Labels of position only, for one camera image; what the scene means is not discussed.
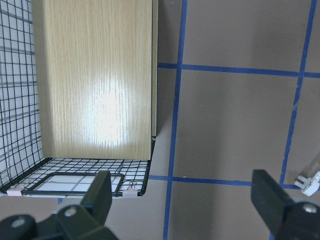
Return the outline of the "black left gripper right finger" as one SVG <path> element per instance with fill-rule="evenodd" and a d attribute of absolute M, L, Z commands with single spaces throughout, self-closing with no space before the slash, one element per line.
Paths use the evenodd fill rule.
<path fill-rule="evenodd" d="M 254 169 L 251 202 L 272 234 L 277 234 L 295 201 L 264 169 Z"/>

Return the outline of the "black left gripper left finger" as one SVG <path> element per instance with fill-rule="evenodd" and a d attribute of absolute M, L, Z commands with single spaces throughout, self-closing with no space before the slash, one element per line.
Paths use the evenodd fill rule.
<path fill-rule="evenodd" d="M 98 172 L 80 205 L 100 224 L 104 225 L 112 205 L 112 185 L 109 171 Z"/>

